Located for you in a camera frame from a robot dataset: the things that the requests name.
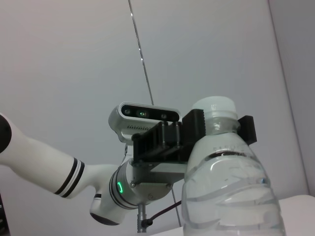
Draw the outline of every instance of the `table surface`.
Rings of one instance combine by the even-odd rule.
[[[286,236],[315,235],[315,198],[300,195],[280,200]],[[173,229],[154,236],[183,236],[183,228]]]

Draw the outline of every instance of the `black cable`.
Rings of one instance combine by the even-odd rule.
[[[180,204],[182,204],[182,201],[179,201],[179,202],[169,206],[168,208],[165,208],[164,210],[161,210],[160,212],[158,212],[157,214],[155,214],[154,216],[152,216],[149,219],[145,219],[145,220],[141,221],[141,226],[143,228],[145,228],[145,229],[148,228],[149,226],[151,226],[153,224],[153,220],[155,220],[159,216],[167,213],[168,211],[174,209],[175,207],[178,207]]]

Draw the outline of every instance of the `depth camera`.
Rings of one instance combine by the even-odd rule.
[[[160,121],[176,122],[182,117],[176,109],[123,102],[109,116],[109,126],[121,142],[132,144],[131,137],[144,133]]]

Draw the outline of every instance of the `screw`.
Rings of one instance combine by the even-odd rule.
[[[148,199],[149,199],[150,201],[153,201],[153,200],[154,200],[154,196],[153,196],[151,193],[149,193]]]
[[[135,185],[135,183],[133,181],[130,181],[129,186],[130,186],[130,188],[135,188],[136,187],[136,185]]]

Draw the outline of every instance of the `bottle neck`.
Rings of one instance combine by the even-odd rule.
[[[237,120],[225,117],[215,117],[205,120],[206,135],[217,135],[224,133],[237,133],[240,124]]]

